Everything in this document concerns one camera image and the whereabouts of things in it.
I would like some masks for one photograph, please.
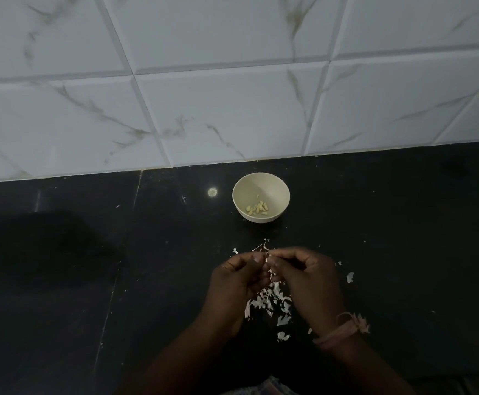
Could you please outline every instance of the clothing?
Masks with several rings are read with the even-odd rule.
[[[240,388],[225,392],[223,395],[298,395],[288,386],[283,385],[273,376],[269,376],[263,383],[248,388]]]

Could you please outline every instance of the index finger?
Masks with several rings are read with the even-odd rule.
[[[302,246],[290,246],[287,248],[269,250],[269,255],[284,259],[297,259],[305,264],[306,267],[318,263],[319,259],[316,252],[308,250]]]
[[[241,269],[248,261],[254,259],[256,261],[265,260],[266,254],[264,252],[244,252],[242,254],[234,255],[232,258],[226,260],[221,265],[231,272]]]

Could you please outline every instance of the person's left arm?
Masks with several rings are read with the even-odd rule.
[[[212,272],[199,316],[155,358],[144,373],[116,394],[181,394],[197,384],[210,360],[239,332],[247,301],[269,284],[266,255],[234,255]]]

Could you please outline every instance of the tile backsplash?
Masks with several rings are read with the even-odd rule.
[[[0,0],[0,180],[479,140],[479,0]]]

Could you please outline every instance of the person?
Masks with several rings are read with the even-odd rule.
[[[291,263],[293,259],[298,268]],[[275,273],[272,278],[269,269]],[[287,282],[294,307],[316,335],[322,338],[339,327],[337,316],[346,310],[331,258],[302,247],[270,250],[268,255],[237,254],[212,272],[207,297],[197,318],[164,348],[144,373],[129,385],[121,386],[116,394],[170,395],[193,391],[212,359],[240,331],[247,301],[271,280]],[[415,393],[358,333],[342,339],[328,352],[345,366],[362,393]],[[273,377],[257,388],[227,392],[235,393],[294,394]]]

